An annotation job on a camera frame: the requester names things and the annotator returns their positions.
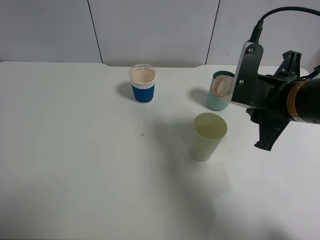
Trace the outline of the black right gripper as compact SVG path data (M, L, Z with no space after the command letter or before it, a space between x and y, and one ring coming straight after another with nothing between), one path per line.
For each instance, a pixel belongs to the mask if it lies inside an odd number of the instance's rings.
M286 87L297 83L300 79L300 62L302 54L287 51L283 55L283 62L273 75L258 75L254 91L253 102L258 107L250 107L246 112L250 120L259 125L259 140L256 148L270 151L289 124Z

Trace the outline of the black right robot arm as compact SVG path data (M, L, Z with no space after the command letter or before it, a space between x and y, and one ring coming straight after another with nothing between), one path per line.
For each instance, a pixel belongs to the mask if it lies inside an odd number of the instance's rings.
M259 125L255 147L270 151L289 122L320 123L320 69L301 76L301 53L288 51L273 75L252 73L250 108L246 112Z

